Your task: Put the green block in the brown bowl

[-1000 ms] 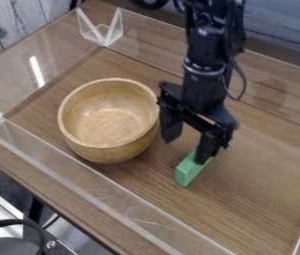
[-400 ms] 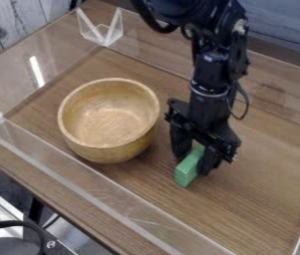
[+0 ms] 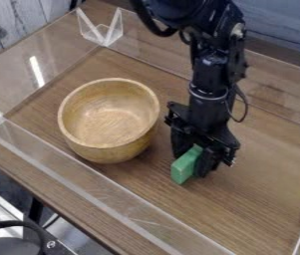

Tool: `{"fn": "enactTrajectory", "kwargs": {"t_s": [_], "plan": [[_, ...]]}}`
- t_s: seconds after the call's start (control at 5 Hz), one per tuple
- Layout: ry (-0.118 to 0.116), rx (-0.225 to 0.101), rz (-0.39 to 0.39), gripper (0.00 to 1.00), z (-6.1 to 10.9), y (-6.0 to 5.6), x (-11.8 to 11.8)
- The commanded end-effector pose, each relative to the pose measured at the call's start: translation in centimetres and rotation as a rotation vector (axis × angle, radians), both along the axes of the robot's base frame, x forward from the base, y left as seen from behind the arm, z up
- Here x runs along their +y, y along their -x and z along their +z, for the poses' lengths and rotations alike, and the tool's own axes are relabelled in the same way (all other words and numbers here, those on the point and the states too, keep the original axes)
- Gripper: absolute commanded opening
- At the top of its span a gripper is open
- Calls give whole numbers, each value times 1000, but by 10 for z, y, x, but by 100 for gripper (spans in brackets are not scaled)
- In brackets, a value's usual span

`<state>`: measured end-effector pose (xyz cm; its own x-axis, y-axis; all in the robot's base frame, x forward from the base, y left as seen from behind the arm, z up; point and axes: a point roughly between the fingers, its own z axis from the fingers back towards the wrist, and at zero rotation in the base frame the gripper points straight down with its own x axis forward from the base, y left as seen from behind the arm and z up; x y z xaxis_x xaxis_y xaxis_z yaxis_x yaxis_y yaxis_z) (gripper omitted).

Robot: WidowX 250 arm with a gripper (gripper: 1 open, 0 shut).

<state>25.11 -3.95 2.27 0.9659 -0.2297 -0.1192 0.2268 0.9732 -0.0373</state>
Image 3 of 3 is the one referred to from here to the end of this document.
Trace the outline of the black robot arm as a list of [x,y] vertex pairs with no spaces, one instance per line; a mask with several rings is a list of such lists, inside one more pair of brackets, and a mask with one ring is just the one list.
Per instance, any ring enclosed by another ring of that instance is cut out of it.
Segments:
[[148,29],[160,37],[176,35],[189,47],[192,79],[189,103],[168,104],[173,156],[197,149],[192,174],[205,177],[221,164],[233,165],[240,141],[228,123],[244,121],[233,105],[245,95],[245,20],[233,0],[130,0]]

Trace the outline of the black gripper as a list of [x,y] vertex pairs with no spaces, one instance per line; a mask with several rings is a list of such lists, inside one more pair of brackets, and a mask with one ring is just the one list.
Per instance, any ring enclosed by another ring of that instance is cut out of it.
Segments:
[[195,145],[203,150],[195,164],[195,175],[207,177],[221,163],[233,165],[240,141],[229,130],[237,85],[207,94],[189,87],[189,103],[169,102],[165,123],[171,127],[175,158],[180,158]]

